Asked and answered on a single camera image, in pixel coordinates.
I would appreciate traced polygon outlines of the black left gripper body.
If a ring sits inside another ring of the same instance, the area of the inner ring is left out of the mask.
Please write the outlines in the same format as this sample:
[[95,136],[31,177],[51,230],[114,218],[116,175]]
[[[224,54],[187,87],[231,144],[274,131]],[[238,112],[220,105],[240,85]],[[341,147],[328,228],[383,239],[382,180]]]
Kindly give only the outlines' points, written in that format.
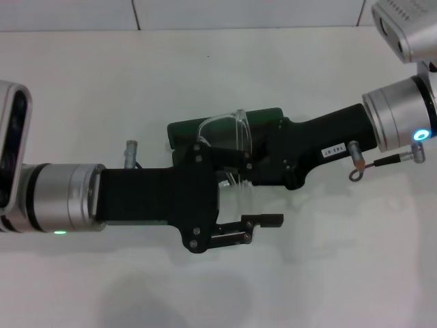
[[96,219],[109,225],[168,225],[195,254],[205,252],[219,214],[219,186],[211,149],[190,149],[176,166],[104,169]]

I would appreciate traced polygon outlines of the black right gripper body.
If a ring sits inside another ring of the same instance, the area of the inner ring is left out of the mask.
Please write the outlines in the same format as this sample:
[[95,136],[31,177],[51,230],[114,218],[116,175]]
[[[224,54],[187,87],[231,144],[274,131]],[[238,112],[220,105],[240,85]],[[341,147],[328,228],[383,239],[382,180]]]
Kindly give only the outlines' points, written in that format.
[[281,182],[289,190],[301,188],[312,169],[349,156],[352,141],[362,151],[377,146],[372,123],[360,103],[306,122],[283,120],[277,137]]

